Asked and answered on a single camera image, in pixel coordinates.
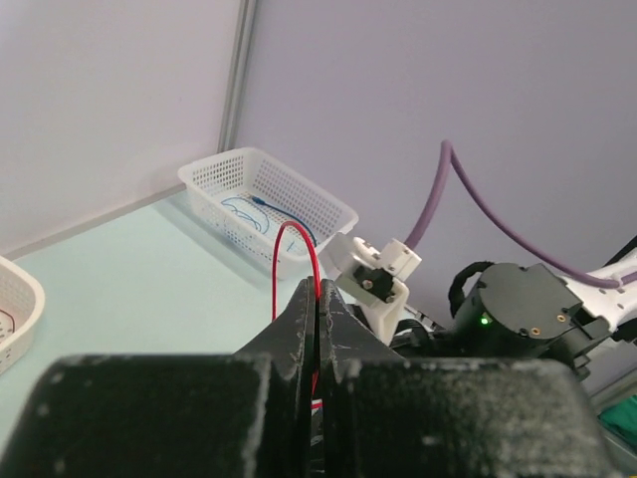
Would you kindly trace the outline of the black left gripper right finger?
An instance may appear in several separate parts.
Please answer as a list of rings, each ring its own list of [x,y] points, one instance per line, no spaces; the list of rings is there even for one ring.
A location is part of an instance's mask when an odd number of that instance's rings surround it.
[[[328,477],[615,477],[585,392],[554,360],[406,359],[320,293]]]

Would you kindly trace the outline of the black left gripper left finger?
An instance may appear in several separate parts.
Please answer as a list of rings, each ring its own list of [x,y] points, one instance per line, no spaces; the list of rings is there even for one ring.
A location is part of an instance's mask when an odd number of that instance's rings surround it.
[[[306,477],[316,286],[229,355],[75,355],[36,382],[5,477]]]

